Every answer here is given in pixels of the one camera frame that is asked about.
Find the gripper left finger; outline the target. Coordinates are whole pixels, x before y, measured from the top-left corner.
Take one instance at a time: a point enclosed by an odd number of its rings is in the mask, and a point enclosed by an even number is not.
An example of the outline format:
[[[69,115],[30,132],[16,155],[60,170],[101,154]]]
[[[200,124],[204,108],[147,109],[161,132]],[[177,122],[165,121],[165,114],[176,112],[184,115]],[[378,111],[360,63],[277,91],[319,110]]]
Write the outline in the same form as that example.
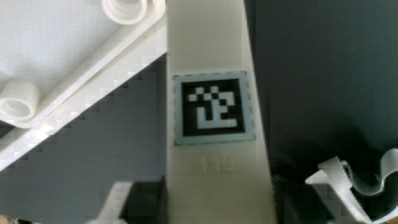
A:
[[[167,224],[165,178],[113,183],[97,217],[87,224]]]

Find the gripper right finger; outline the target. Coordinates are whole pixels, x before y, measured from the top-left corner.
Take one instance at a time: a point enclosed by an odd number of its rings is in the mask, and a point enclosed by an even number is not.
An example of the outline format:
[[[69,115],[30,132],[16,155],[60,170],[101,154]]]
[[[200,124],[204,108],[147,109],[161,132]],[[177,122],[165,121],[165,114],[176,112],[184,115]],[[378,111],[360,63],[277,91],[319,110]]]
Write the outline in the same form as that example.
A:
[[[314,189],[303,183],[271,176],[279,224],[330,224],[332,216]]]

